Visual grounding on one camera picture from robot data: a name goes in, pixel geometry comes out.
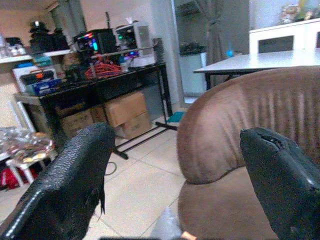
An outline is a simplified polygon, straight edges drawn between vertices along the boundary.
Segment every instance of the cable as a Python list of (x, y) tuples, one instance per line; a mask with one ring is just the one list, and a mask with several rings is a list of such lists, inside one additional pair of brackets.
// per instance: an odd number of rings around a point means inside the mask
[(110, 161), (109, 163), (108, 163), (108, 165), (107, 165), (107, 167), (109, 166), (109, 164), (113, 164), (114, 165), (114, 170), (111, 172), (111, 173), (106, 173), (106, 174), (104, 174), (105, 176), (110, 176), (110, 175), (112, 175), (112, 174), (114, 174), (115, 172), (116, 172), (116, 170), (117, 170), (117, 164), (115, 163), (115, 162), (113, 162), (113, 161)]
[(92, 68), (89, 67), (88, 70), (84, 73), (87, 80), (94, 79), (95, 77), (97, 77), (98, 79), (114, 77), (122, 73), (121, 66), (114, 64), (110, 60), (103, 62), (102, 57), (99, 58), (99, 60), (92, 66)]

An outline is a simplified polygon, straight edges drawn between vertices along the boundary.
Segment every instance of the cardboard box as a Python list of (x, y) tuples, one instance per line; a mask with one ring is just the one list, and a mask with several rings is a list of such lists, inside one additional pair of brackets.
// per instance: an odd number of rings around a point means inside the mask
[(55, 106), (55, 112), (59, 117), (64, 118), (65, 116), (70, 116), (74, 113), (82, 111), (86, 107), (85, 101), (75, 102), (70, 106), (61, 107), (60, 105)]
[(90, 108), (93, 123), (106, 123), (104, 109), (101, 106), (94, 106)]
[(125, 139), (133, 139), (144, 134), (151, 128), (149, 114), (147, 112), (126, 121), (115, 128), (115, 134)]
[(117, 97), (105, 104), (105, 110), (109, 124), (117, 127), (147, 112), (145, 96), (141, 92), (135, 92)]
[(68, 138), (73, 138), (77, 133), (94, 123), (90, 110), (81, 111), (67, 116), (61, 120), (62, 129)]

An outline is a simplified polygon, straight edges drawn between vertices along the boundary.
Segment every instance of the curtain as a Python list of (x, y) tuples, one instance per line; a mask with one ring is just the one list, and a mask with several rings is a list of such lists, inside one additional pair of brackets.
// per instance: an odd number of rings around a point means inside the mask
[[(224, 0), (194, 0), (196, 7), (206, 19), (206, 65), (224, 60), (221, 37), (221, 15)], [(225, 76), (211, 76), (212, 86), (223, 83)]]

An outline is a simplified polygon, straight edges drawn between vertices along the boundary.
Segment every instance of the shelf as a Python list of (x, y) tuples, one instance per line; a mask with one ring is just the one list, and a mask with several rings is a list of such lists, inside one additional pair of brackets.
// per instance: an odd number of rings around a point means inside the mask
[(315, 18), (315, 19), (305, 20), (305, 21), (296, 21), (296, 22), (287, 23), (287, 24), (280, 24), (277, 26), (269, 26), (269, 27), (259, 28), (259, 29), (251, 30), (251, 31), (249, 31), (249, 33), (253, 34), (253, 33), (258, 33), (258, 32), (262, 32), (262, 31), (288, 28), (288, 27), (292, 27), (292, 26), (297, 26), (297, 25), (302, 25), (302, 24), (312, 24), (312, 23), (317, 23), (317, 22), (320, 22), (320, 18)]
[[(60, 51), (50, 51), (50, 52), (45, 52), (44, 55), (47, 57), (61, 56), (61, 55), (66, 55), (70, 53), (70, 51), (71, 51), (70, 49), (60, 50)], [(30, 55), (5, 57), (5, 58), (0, 58), (0, 64), (22, 62), (22, 61), (27, 61), (31, 59), (32, 59), (32, 56)]]

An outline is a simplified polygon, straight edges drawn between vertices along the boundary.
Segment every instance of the blue object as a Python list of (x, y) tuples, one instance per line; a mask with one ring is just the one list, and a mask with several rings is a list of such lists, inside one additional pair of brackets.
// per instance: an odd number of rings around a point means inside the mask
[(49, 81), (33, 83), (27, 85), (25, 88), (31, 95), (43, 96), (46, 94), (54, 93), (57, 90), (55, 87), (61, 82), (62, 80), (60, 78), (57, 78)]
[(95, 51), (98, 51), (98, 45), (97, 45), (96, 42), (93, 43), (93, 49), (94, 49)]
[(26, 68), (26, 67), (32, 67), (34, 64), (32, 62), (25, 62), (25, 63), (20, 63), (17, 64), (17, 68)]
[(226, 55), (227, 55), (228, 57), (232, 58), (232, 57), (234, 56), (234, 51), (228, 50), (228, 51), (226, 52)]
[(51, 57), (49, 56), (44, 56), (42, 54), (36, 55), (33, 57), (35, 63), (38, 65), (38, 67), (46, 67), (52, 65), (52, 60)]
[(121, 55), (121, 56), (119, 57), (119, 64), (124, 64), (125, 62), (126, 62), (125, 57), (124, 57), (123, 55)]
[(180, 123), (182, 117), (185, 115), (185, 111), (176, 111), (171, 117), (169, 117), (169, 123)]

